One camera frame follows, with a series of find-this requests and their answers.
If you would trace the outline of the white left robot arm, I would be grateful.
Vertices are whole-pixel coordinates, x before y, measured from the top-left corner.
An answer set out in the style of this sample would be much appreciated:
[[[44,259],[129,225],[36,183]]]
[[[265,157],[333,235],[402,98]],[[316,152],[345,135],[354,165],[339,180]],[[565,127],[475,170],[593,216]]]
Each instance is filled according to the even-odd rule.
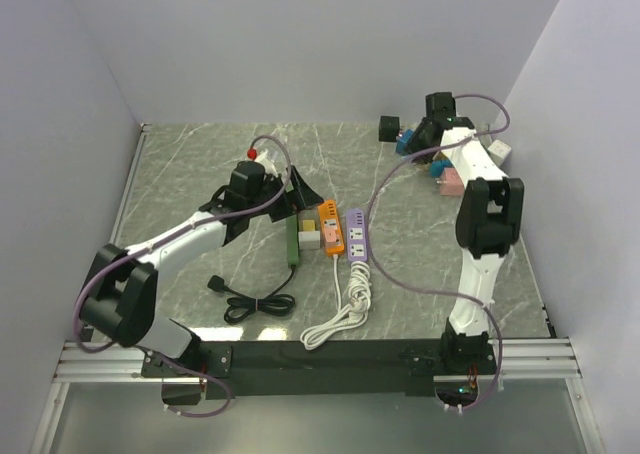
[[[222,248],[244,233],[251,219],[287,219],[323,203],[290,166],[279,174],[264,161],[241,161],[211,200],[187,220],[144,243],[103,246],[94,257],[76,301],[73,326],[89,325],[114,344],[164,356],[176,375],[199,371],[201,339],[156,311],[163,281],[188,263]]]

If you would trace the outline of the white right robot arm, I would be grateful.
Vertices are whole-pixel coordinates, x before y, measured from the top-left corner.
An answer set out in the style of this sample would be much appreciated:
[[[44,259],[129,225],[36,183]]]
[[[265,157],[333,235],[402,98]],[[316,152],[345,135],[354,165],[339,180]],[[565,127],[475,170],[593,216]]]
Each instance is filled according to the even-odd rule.
[[[473,122],[460,115],[450,92],[425,96],[425,116],[404,142],[412,159],[423,150],[431,161],[443,154],[461,179],[464,193],[455,223],[461,248],[462,295],[447,319],[439,361],[452,373],[494,358],[489,346],[490,305],[499,270],[520,236],[524,184],[490,157]]]

